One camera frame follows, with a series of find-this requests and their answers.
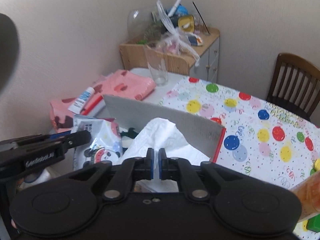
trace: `white cabinet door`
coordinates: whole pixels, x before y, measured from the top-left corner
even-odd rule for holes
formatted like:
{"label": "white cabinet door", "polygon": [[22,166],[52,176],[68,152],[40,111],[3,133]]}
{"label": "white cabinet door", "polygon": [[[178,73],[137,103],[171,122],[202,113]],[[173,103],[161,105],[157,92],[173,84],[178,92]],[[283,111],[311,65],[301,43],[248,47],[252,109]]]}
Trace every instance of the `white cabinet door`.
{"label": "white cabinet door", "polygon": [[209,71],[208,81],[217,82],[218,64],[219,64],[219,43],[220,37],[209,48]]}
{"label": "white cabinet door", "polygon": [[210,68],[209,68],[209,79],[211,83],[217,82],[217,75],[218,75],[218,61],[219,61],[219,54],[214,58],[214,61],[211,62]]}
{"label": "white cabinet door", "polygon": [[200,58],[200,65],[195,67],[194,65],[190,68],[189,76],[203,80],[208,80],[207,65],[209,63],[209,50],[207,50]]}
{"label": "white cabinet door", "polygon": [[217,82],[220,37],[201,56],[199,67],[190,68],[190,77]]}

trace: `metal screw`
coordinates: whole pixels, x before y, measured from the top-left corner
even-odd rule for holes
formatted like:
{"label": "metal screw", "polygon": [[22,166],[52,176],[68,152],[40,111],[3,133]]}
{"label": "metal screw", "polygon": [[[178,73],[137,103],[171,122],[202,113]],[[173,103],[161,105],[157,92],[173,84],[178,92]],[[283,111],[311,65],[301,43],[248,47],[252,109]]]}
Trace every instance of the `metal screw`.
{"label": "metal screw", "polygon": [[105,193],[104,193],[104,196],[106,198],[117,198],[120,196],[120,192],[117,191],[117,190],[114,190],[114,189],[111,189],[111,190],[107,190]]}
{"label": "metal screw", "polygon": [[195,198],[205,198],[208,195],[208,192],[202,189],[196,189],[192,192],[192,195]]}
{"label": "metal screw", "polygon": [[142,203],[146,204],[146,205],[149,205],[149,204],[152,203],[152,201],[150,199],[144,199],[144,200],[142,200]]}
{"label": "metal screw", "polygon": [[157,198],[157,197],[154,197],[153,199],[151,199],[152,200],[152,202],[160,202],[161,201],[161,199],[160,198]]}

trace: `wooden chair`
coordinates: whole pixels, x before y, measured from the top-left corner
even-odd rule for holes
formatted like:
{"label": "wooden chair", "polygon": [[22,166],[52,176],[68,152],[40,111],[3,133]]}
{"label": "wooden chair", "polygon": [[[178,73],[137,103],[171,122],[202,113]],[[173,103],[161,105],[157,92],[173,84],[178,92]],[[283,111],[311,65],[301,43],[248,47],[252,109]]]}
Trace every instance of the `wooden chair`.
{"label": "wooden chair", "polygon": [[310,121],[310,116],[320,101],[318,80],[320,70],[311,62],[294,54],[280,53],[267,101]]}

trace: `balloon print tablecloth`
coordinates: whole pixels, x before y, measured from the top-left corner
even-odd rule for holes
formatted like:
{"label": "balloon print tablecloth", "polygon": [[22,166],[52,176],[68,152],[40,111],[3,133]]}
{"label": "balloon print tablecloth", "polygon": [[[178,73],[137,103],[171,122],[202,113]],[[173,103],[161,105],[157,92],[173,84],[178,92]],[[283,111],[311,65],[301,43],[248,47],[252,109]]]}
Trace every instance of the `balloon print tablecloth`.
{"label": "balloon print tablecloth", "polygon": [[[217,164],[290,189],[310,175],[320,150],[320,129],[245,93],[184,77],[159,104],[197,114],[227,128]],[[301,239],[320,234],[299,223]]]}

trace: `blue polka dot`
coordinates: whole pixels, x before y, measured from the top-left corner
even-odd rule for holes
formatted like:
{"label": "blue polka dot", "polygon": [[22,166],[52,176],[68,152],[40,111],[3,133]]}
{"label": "blue polka dot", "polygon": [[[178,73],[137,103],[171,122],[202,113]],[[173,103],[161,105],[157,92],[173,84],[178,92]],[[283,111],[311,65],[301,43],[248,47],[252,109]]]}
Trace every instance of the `blue polka dot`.
{"label": "blue polka dot", "polygon": [[235,135],[229,135],[225,138],[224,140],[224,147],[227,149],[227,150],[235,150],[239,147],[240,145],[240,141],[239,141],[239,138]]}
{"label": "blue polka dot", "polygon": [[258,117],[261,119],[261,120],[268,120],[270,115],[268,114],[268,112],[264,109],[260,110],[258,112]]}
{"label": "blue polka dot", "polygon": [[243,145],[240,145],[237,149],[232,151],[232,156],[236,161],[244,162],[248,156],[248,151]]}
{"label": "blue polka dot", "polygon": [[226,105],[224,105],[223,107],[224,107],[224,109],[226,109],[230,113],[234,112],[236,110],[236,107],[229,107],[229,106],[226,106]]}

